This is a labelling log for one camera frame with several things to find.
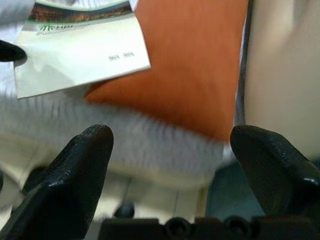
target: white paper card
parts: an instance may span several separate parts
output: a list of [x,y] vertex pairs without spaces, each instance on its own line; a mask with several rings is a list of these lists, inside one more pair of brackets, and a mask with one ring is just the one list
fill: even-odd
[[37,0],[15,44],[27,54],[14,64],[18,98],[150,68],[128,1],[88,10]]

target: orange fabric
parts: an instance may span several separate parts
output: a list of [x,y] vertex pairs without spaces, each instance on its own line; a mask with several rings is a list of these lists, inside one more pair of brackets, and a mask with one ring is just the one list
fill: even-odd
[[139,0],[151,69],[91,90],[86,100],[130,107],[229,141],[247,0]]

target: textured rubber gripper pad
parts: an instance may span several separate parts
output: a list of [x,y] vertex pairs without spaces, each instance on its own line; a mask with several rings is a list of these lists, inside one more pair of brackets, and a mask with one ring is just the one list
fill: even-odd
[[282,135],[235,126],[230,143],[267,215],[305,215],[320,227],[320,171]]
[[83,239],[104,185],[113,139],[103,125],[74,137],[39,177],[0,239]]

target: white cloth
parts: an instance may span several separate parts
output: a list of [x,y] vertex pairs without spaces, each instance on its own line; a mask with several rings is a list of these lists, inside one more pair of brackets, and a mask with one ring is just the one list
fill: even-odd
[[[33,1],[5,2],[19,2],[16,18],[13,6],[8,13],[0,4],[0,15],[7,11],[11,22],[0,17],[0,39],[13,42],[23,25],[22,15],[28,16]],[[93,8],[102,2],[106,1],[74,4]],[[0,132],[62,148],[85,128],[105,124],[114,134],[111,162],[126,167],[202,175],[213,174],[226,164],[222,144],[135,111],[88,104],[83,100],[85,92],[86,87],[78,87],[17,100],[13,64],[0,63]]]

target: teal surface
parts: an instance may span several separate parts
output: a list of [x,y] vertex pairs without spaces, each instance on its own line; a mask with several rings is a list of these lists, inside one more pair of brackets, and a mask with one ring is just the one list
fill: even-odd
[[219,170],[208,192],[206,216],[221,221],[230,216],[250,220],[264,213],[238,163]]

